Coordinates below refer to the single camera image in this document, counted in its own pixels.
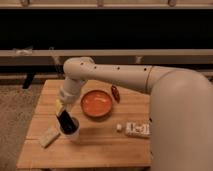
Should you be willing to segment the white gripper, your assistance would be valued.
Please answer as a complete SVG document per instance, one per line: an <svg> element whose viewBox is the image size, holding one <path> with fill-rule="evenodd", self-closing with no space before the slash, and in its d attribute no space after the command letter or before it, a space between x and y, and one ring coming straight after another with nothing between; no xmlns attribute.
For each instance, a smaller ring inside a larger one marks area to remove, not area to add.
<svg viewBox="0 0 213 171"><path fill-rule="evenodd" d="M65 110L71 112L72 103L74 103L81 94L81 89L84 86L85 81L81 79L66 78L59 90L59 99L56 100L56 116Z"/></svg>

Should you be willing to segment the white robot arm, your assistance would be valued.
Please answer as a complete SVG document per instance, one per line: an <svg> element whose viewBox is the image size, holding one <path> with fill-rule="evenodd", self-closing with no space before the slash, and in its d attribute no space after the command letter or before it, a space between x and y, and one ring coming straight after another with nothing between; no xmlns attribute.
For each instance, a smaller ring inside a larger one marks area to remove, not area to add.
<svg viewBox="0 0 213 171"><path fill-rule="evenodd" d="M103 65L90 57L63 65L59 99L74 103L89 80L150 96L150 171L213 171L213 83L183 68Z"/></svg>

